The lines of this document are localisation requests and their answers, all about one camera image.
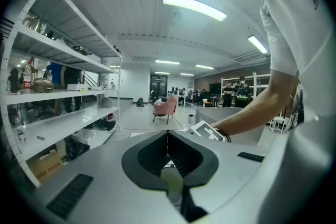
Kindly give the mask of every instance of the ceiling beam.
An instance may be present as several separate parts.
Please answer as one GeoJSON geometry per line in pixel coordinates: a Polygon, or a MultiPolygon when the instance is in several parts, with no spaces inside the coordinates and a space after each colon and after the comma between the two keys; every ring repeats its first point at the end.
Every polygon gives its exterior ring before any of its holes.
{"type": "Polygon", "coordinates": [[[220,55],[223,58],[225,58],[225,60],[227,60],[228,62],[239,64],[239,62],[235,61],[232,58],[229,58],[224,52],[212,49],[210,47],[202,46],[202,45],[196,44],[194,42],[177,40],[177,39],[174,39],[174,38],[167,39],[165,37],[129,36],[129,35],[127,35],[127,36],[119,36],[118,41],[145,41],[145,42],[153,42],[153,43],[175,44],[175,45],[190,47],[190,48],[193,48],[193,49],[199,49],[199,50],[210,52],[212,54],[220,55]]]}

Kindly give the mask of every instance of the cardboard box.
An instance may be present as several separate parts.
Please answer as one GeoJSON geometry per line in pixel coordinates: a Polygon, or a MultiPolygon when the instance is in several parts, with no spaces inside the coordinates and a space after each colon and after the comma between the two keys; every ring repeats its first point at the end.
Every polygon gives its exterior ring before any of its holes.
{"type": "Polygon", "coordinates": [[[63,163],[56,150],[38,158],[31,158],[27,161],[28,167],[40,183],[44,182],[63,167],[63,163]]]}

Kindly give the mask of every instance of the ceiling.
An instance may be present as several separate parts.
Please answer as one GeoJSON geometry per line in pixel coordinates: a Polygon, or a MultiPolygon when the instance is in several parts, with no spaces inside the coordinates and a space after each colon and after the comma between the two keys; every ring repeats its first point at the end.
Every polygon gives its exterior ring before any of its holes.
{"type": "Polygon", "coordinates": [[[162,0],[72,1],[117,45],[125,62],[147,63],[152,71],[202,75],[209,71],[196,64],[224,71],[269,61],[247,40],[255,35],[268,47],[261,0],[197,0],[227,14],[223,22],[162,0]],[[157,64],[156,59],[180,65],[157,64]]]}

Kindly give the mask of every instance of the water bottle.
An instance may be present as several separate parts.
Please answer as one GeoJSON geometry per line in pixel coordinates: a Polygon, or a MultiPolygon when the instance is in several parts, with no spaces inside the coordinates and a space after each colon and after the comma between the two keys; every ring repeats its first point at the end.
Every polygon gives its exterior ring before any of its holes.
{"type": "Polygon", "coordinates": [[[50,80],[52,82],[52,73],[51,70],[49,70],[48,75],[47,75],[47,79],[50,80]]]}
{"type": "Polygon", "coordinates": [[[23,131],[23,127],[22,127],[18,113],[15,114],[15,129],[17,131],[19,143],[22,145],[26,144],[26,135],[25,135],[25,132],[23,131]]]}
{"type": "Polygon", "coordinates": [[[31,75],[32,75],[32,67],[31,62],[29,61],[23,75],[23,93],[30,93],[31,75]]]}

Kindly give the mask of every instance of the desk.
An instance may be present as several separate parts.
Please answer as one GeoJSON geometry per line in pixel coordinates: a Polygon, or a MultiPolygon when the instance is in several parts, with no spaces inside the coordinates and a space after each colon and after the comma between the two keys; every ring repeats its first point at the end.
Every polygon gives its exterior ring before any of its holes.
{"type": "MultiPolygon", "coordinates": [[[[233,114],[236,114],[242,110],[241,108],[199,108],[196,109],[196,120],[195,122],[200,122],[200,118],[212,124],[214,122],[223,120],[233,114]]],[[[241,134],[231,135],[231,141],[235,144],[241,145],[253,145],[256,146],[260,140],[261,134],[263,133],[264,126],[258,127],[248,132],[241,134]]]]}
{"type": "Polygon", "coordinates": [[[169,97],[177,97],[177,105],[176,107],[179,105],[179,97],[183,97],[184,98],[184,102],[183,102],[183,106],[185,107],[185,98],[187,97],[186,95],[177,95],[177,94],[173,94],[173,93],[168,93],[168,98],[169,97]]]}

